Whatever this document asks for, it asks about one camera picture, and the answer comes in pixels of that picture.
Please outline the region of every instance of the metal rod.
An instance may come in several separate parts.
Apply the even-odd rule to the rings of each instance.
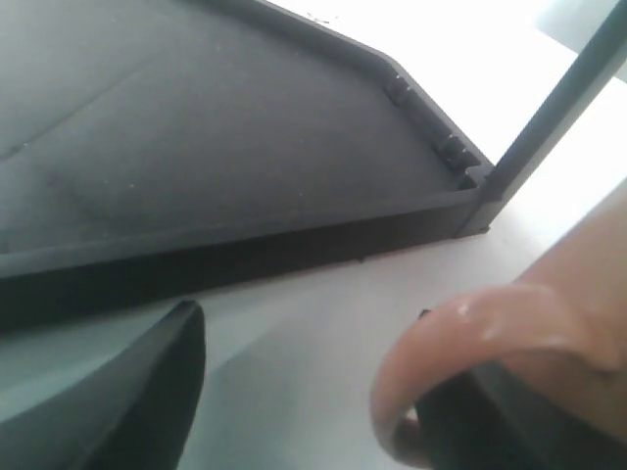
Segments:
[[[627,0],[620,0],[488,175],[458,236],[487,230],[626,60]]]

